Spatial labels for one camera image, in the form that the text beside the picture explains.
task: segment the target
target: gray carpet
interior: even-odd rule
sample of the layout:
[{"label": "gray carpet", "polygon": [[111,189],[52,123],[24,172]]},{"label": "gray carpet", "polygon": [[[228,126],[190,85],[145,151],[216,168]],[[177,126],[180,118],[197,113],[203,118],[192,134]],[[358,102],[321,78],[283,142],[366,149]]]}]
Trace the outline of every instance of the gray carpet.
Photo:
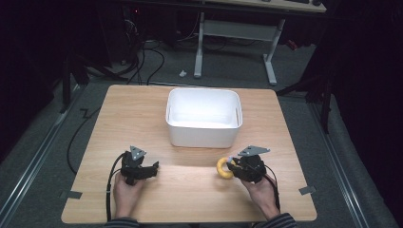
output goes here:
[{"label": "gray carpet", "polygon": [[[207,48],[219,48],[220,44]],[[249,47],[227,45],[220,51],[207,50],[204,54],[203,76],[192,77],[195,47],[156,48],[164,56],[163,67],[153,76],[152,82],[194,86],[255,87],[282,89],[299,80],[315,47],[302,47],[292,51],[279,46],[273,59],[278,85],[269,86],[265,69],[261,62],[265,43]],[[141,77],[146,80],[161,63],[162,57],[151,50],[145,52],[144,68]],[[188,75],[180,77],[185,70]],[[81,108],[91,113],[102,105],[107,88],[117,84],[107,78],[93,77],[84,89],[82,96],[69,112],[60,134],[55,138],[42,168],[23,197],[10,220],[9,227],[100,227],[101,224],[64,224],[60,217],[66,200],[60,199],[63,190],[69,190],[74,175],[67,165],[67,147],[71,137],[84,121]],[[317,128],[316,119],[301,93],[280,97],[280,105],[289,127],[297,155],[308,185],[317,191],[312,195],[317,209],[317,219],[312,222],[299,222],[300,227],[355,227],[354,220],[345,202],[335,173],[332,169],[327,147]],[[9,157],[0,166],[2,191],[0,203],[4,205],[14,186],[23,175],[25,168],[45,138],[48,130],[59,117],[62,108],[61,87],[55,90],[56,98],[31,123],[20,142],[14,147]],[[336,102],[332,102],[330,116],[330,137],[335,145],[340,161],[348,174],[357,197],[365,212],[370,227],[397,227],[389,210],[382,202],[374,184],[368,176],[362,162],[337,112]],[[92,117],[77,134],[70,149],[71,163],[74,169],[79,167],[86,149],[97,115]]]}]

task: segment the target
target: white plastic bin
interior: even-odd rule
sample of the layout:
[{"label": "white plastic bin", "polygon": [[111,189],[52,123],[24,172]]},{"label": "white plastic bin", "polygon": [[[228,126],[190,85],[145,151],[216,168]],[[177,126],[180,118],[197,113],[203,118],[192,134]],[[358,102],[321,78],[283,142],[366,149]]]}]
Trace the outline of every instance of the white plastic bin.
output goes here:
[{"label": "white plastic bin", "polygon": [[231,147],[242,125],[240,97],[224,89],[175,88],[165,118],[173,145]]}]

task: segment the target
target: hand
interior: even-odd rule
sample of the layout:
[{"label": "hand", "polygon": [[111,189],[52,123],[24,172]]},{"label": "hand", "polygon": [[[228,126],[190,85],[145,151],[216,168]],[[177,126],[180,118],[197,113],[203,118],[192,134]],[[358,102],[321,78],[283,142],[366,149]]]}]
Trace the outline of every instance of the hand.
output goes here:
[{"label": "hand", "polygon": [[275,192],[272,184],[265,178],[258,183],[252,183],[245,180],[240,180],[246,187],[252,201],[259,207],[260,211],[270,220],[279,215],[279,210],[276,207]]},{"label": "hand", "polygon": [[140,198],[145,180],[138,180],[136,184],[128,185],[121,172],[115,176],[113,198],[116,203],[115,218],[130,217]]}]

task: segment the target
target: yellow donut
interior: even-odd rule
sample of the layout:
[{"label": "yellow donut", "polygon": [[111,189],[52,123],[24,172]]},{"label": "yellow donut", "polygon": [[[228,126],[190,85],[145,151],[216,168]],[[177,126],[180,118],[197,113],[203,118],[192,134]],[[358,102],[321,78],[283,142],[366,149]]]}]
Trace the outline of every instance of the yellow donut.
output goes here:
[{"label": "yellow donut", "polygon": [[219,161],[217,161],[217,172],[220,174],[220,176],[224,179],[232,179],[234,177],[234,173],[232,171],[225,171],[222,169],[222,166],[227,163],[228,158],[220,158]]}]

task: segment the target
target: wooden table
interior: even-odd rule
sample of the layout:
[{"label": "wooden table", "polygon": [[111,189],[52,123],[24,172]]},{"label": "wooden table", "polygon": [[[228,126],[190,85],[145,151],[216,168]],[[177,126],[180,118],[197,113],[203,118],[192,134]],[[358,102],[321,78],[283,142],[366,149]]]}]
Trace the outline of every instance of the wooden table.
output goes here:
[{"label": "wooden table", "polygon": [[[243,125],[232,147],[211,149],[171,145],[165,109],[173,88],[109,88],[71,189],[83,195],[67,200],[63,222],[106,222],[107,178],[112,164],[130,145],[147,152],[144,166],[160,162],[158,176],[146,181],[133,214],[139,222],[264,220],[240,180],[224,180],[216,171],[219,158],[236,156],[247,145],[271,149],[261,158],[277,175],[281,212],[289,212],[296,220],[317,217],[311,196],[298,191],[307,184],[273,90],[232,89],[240,96]],[[113,197],[111,204],[113,215]]]}]

